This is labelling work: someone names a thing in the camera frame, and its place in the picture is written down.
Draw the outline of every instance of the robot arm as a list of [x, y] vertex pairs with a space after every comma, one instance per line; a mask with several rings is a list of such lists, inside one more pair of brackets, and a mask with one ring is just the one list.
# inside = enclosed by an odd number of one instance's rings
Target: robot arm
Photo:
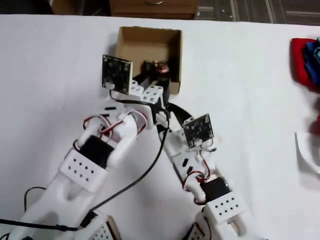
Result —
[[[162, 97], [162, 87], [156, 91], [150, 88], [150, 91], [152, 90], [156, 93], [154, 98], [156, 95], [159, 99]], [[122, 99], [129, 102], [139, 100], [143, 98], [139, 94], [140, 91], [133, 96], [123, 96]], [[27, 209], [21, 222], [41, 224], [53, 214], [57, 217], [59, 226], [79, 227], [91, 210], [90, 207], [108, 173], [127, 156], [139, 133], [144, 129], [155, 129], [152, 110], [147, 105], [126, 103], [124, 109], [112, 111], [115, 113], [114, 117], [106, 117], [106, 112], [85, 120], [85, 131], [74, 142], [73, 148], [67, 153], [44, 194]], [[88, 239], [84, 237], [87, 236], [84, 232], [100, 231], [106, 224], [102, 214], [96, 210], [94, 214], [94, 219], [86, 228], [62, 232], [56, 239]], [[35, 230], [36, 228], [17, 226], [9, 239], [22, 240], [31, 237]]]
[[214, 163], [216, 148], [213, 134], [203, 135], [204, 130], [210, 133], [210, 129], [208, 114], [198, 119], [189, 117], [180, 126], [171, 112], [164, 150], [182, 188], [193, 194], [196, 204], [203, 206], [184, 239], [265, 239], [260, 237], [245, 201], [229, 186], [219, 166]]
[[[209, 115], [194, 119], [183, 109], [168, 104], [167, 76], [160, 75], [157, 85], [151, 85], [149, 78], [140, 79], [140, 84], [131, 79], [131, 62], [104, 55], [102, 86], [122, 93], [116, 101], [124, 104], [124, 109], [112, 107], [116, 113], [112, 117], [105, 112], [84, 121], [85, 131], [21, 222], [40, 224], [53, 214], [60, 230], [64, 227], [61, 231], [68, 226], [68, 231], [60, 232], [56, 240], [119, 239], [110, 228], [110, 221], [97, 210], [103, 202], [90, 207], [108, 173], [126, 157], [139, 133], [158, 125], [161, 147], [164, 146], [183, 189], [193, 194], [196, 204], [204, 206], [185, 239], [261, 239], [245, 202], [212, 162], [215, 149]], [[166, 109], [173, 111], [171, 124]], [[9, 240], [31, 237], [35, 230], [35, 226], [17, 226]]]

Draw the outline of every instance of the open cardboard box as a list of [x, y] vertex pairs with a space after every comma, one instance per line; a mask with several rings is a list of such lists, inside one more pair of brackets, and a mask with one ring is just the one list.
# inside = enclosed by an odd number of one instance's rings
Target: open cardboard box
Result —
[[178, 94], [181, 84], [182, 31], [147, 27], [120, 27], [115, 56], [133, 62], [133, 77], [141, 73], [145, 60], [175, 59], [170, 93]]

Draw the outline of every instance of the wire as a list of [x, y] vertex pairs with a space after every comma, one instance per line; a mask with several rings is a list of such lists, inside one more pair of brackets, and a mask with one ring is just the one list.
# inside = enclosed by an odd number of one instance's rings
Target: wire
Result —
[[189, 190], [185, 189], [185, 185], [186, 185], [186, 183], [187, 183], [187, 179], [188, 179], [192, 174], [200, 174], [200, 175], [201, 175], [201, 178], [200, 178], [200, 176], [196, 176], [196, 178], [199, 177], [199, 178], [197, 178], [198, 182], [203, 182], [203, 181], [205, 180], [205, 175], [204, 175], [203, 172], [201, 172], [201, 171], [199, 171], [199, 170], [194, 170], [194, 171], [189, 172], [188, 175], [185, 177], [185, 179], [184, 179], [183, 182], [182, 182], [182, 189], [185, 190], [185, 191], [187, 191], [187, 192], [189, 192]]
[[[82, 124], [82, 127], [83, 127], [83, 129], [85, 130], [85, 129], [87, 128], [86, 123], [87, 123], [89, 120], [93, 119], [93, 118], [99, 118], [99, 119], [101, 119], [101, 120], [105, 123], [105, 125], [104, 125], [104, 126], [102, 125], [102, 126], [100, 127], [100, 129], [99, 129], [99, 132], [100, 132], [99, 138], [101, 138], [102, 135], [103, 135], [103, 134], [102, 134], [103, 129], [104, 129], [104, 128], [109, 128], [109, 127], [111, 126], [111, 122], [108, 120], [107, 116], [109, 116], [109, 115], [108, 115], [108, 114], [97, 114], [97, 115], [89, 116], [89, 117], [87, 117], [86, 119], [84, 119], [83, 124]], [[113, 135], [113, 132], [110, 131], [109, 136], [108, 136], [109, 139], [112, 138], [112, 135]]]
[[173, 112], [176, 119], [178, 120], [180, 126], [182, 126], [185, 122], [185, 120], [189, 119], [192, 117], [192, 115], [190, 113], [188, 113], [186, 110], [184, 110], [183, 108], [169, 102], [169, 105], [167, 107], [167, 110], [169, 112]]
[[45, 224], [36, 224], [36, 223], [29, 223], [29, 222], [23, 222], [23, 221], [13, 221], [13, 220], [7, 220], [7, 219], [0, 219], [0, 224], [7, 224], [7, 225], [14, 225], [14, 226], [20, 226], [20, 227], [27, 227], [27, 228], [33, 228], [33, 229], [49, 229], [49, 230], [59, 230], [62, 232], [65, 231], [78, 231], [80, 227], [69, 227], [65, 225], [45, 225]]
[[42, 187], [42, 186], [34, 186], [34, 187], [29, 188], [29, 189], [25, 192], [24, 198], [23, 198], [23, 202], [24, 202], [24, 212], [27, 211], [27, 195], [28, 195], [29, 191], [32, 190], [32, 189], [42, 189], [42, 190], [46, 190], [46, 188], [45, 188], [45, 187]]
[[127, 114], [128, 114], [128, 115], [129, 115], [129, 114], [132, 115], [132, 113], [138, 114], [138, 115], [139, 115], [140, 117], [142, 117], [143, 120], [144, 120], [144, 125], [140, 128], [140, 130], [138, 129], [138, 134], [140, 134], [140, 133], [145, 129], [145, 127], [146, 127], [147, 124], [148, 124], [147, 116], [144, 115], [142, 112], [140, 112], [140, 111], [138, 111], [138, 110], [131, 110], [131, 111], [129, 111]]
[[208, 179], [210, 178], [210, 175], [211, 175], [211, 173], [210, 173], [210, 168], [209, 168], [206, 160], [205, 160], [204, 157], [202, 156], [201, 150], [199, 150], [199, 155], [200, 155], [200, 157], [202, 158], [202, 162], [203, 162], [203, 164], [204, 164], [204, 166], [205, 166], [205, 168], [206, 168], [206, 171], [207, 171], [207, 173], [208, 173], [204, 180], [208, 180]]
[[209, 240], [211, 240], [211, 238], [212, 238], [212, 232], [211, 232], [211, 227], [210, 227], [208, 218], [206, 218], [205, 216], [204, 216], [203, 218], [204, 218], [204, 220], [206, 221], [206, 224], [208, 225], [208, 228], [209, 228]]
[[92, 14], [92, 16], [97, 15], [97, 14], [98, 14], [98, 13], [100, 13], [102, 10], [103, 10], [102, 8], [99, 8], [97, 11], [95, 11], [95, 13], [94, 13], [94, 14]]
[[76, 150], [77, 152], [79, 152], [79, 151], [80, 151], [79, 147], [77, 146], [77, 139], [76, 139], [76, 140], [74, 140], [74, 142], [73, 142], [72, 146], [73, 146], [74, 150]]
[[224, 13], [225, 15], [227, 15], [229, 18], [233, 19], [234, 21], [238, 22], [238, 20], [234, 16], [229, 15], [228, 13], [226, 13], [224, 9], [222, 9], [221, 12]]
[[138, 184], [142, 179], [144, 179], [144, 177], [154, 168], [154, 166], [156, 165], [160, 155], [161, 155], [161, 152], [164, 148], [164, 144], [165, 144], [165, 140], [166, 140], [166, 136], [167, 136], [167, 133], [168, 133], [168, 130], [169, 130], [169, 123], [170, 123], [170, 114], [169, 112], [158, 106], [158, 105], [155, 105], [155, 104], [152, 104], [152, 103], [149, 103], [149, 102], [144, 102], [144, 101], [137, 101], [137, 100], [119, 100], [119, 99], [115, 99], [112, 97], [112, 91], [110, 90], [109, 91], [110, 93], [110, 97], [119, 102], [119, 103], [123, 103], [123, 104], [138, 104], [138, 105], [145, 105], [145, 106], [149, 106], [151, 109], [154, 108], [154, 109], [158, 109], [159, 111], [163, 111], [165, 113], [165, 116], [166, 116], [166, 120], [167, 120], [167, 127], [165, 128], [164, 132], [163, 132], [163, 137], [162, 137], [162, 140], [161, 140], [161, 144], [160, 144], [160, 148], [159, 148], [159, 151], [154, 159], [154, 161], [152, 162], [152, 164], [149, 166], [149, 168], [137, 179], [135, 180], [134, 182], [132, 182], [131, 184], [129, 184], [128, 186], [126, 186], [125, 188], [123, 188], [122, 190], [118, 191], [117, 193], [113, 194], [112, 196], [110, 196], [109, 198], [107, 198], [106, 200], [100, 202], [98, 205], [94, 206], [93, 208], [91, 208], [89, 210], [89, 212], [92, 212], [98, 208], [100, 208], [101, 206], [103, 206], [104, 204], [108, 203], [109, 201], [111, 201], [112, 199], [116, 198], [117, 196], [119, 196], [120, 194], [124, 193], [125, 191], [127, 191], [128, 189], [132, 188], [133, 186], [135, 186], [136, 184]]
[[205, 233], [202, 230], [202, 228], [200, 227], [199, 223], [197, 223], [196, 221], [194, 222], [195, 227], [199, 230], [199, 232], [201, 233], [201, 235], [204, 237]]
[[6, 233], [5, 235], [2, 235], [0, 237], [0, 240], [4, 239], [4, 237], [6, 237], [5, 240], [8, 240], [9, 239], [9, 235], [10, 235], [10, 232]]
[[199, 205], [199, 206], [203, 206], [203, 205], [206, 205], [206, 204], [207, 204], [206, 201], [204, 201], [204, 202], [199, 202], [199, 201], [197, 201], [195, 198], [193, 199], [193, 202], [194, 202], [195, 204]]
[[205, 152], [215, 152], [216, 150], [217, 150], [217, 148], [216, 147], [214, 147], [214, 148], [212, 148], [212, 149], [209, 149], [209, 147], [211, 147], [213, 144], [214, 144], [214, 139], [213, 138], [210, 138], [210, 140], [211, 140], [211, 144], [209, 145], [209, 146], [207, 146], [207, 148], [204, 148], [202, 145], [204, 144], [204, 142], [203, 143], [201, 143], [201, 145], [200, 145], [200, 150], [202, 150], [202, 151], [205, 151]]

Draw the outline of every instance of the wooden furniture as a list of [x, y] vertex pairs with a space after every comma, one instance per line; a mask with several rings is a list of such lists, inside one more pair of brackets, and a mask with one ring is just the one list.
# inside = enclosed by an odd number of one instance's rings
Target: wooden furniture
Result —
[[110, 0], [111, 16], [194, 19], [197, 0]]

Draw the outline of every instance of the white table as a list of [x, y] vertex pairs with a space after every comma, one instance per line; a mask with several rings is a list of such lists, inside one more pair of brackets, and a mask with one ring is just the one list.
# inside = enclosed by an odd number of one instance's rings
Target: white table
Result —
[[[289, 61], [290, 39], [317, 37], [316, 26], [1, 15], [0, 217], [20, 219], [24, 192], [49, 184], [83, 118], [102, 106], [102, 54], [114, 54], [120, 26], [183, 31], [182, 84], [171, 101], [194, 116], [210, 113], [221, 142], [216, 160], [270, 240], [318, 239], [320, 177], [297, 160], [294, 135], [317, 117], [317, 94], [293, 82]], [[97, 202], [147, 169], [157, 135], [145, 131], [136, 147], [145, 145], [148, 152], [133, 152], [109, 176]], [[28, 203], [39, 196], [30, 193]], [[192, 199], [163, 153], [101, 210], [124, 240], [173, 240], [200, 209]]]

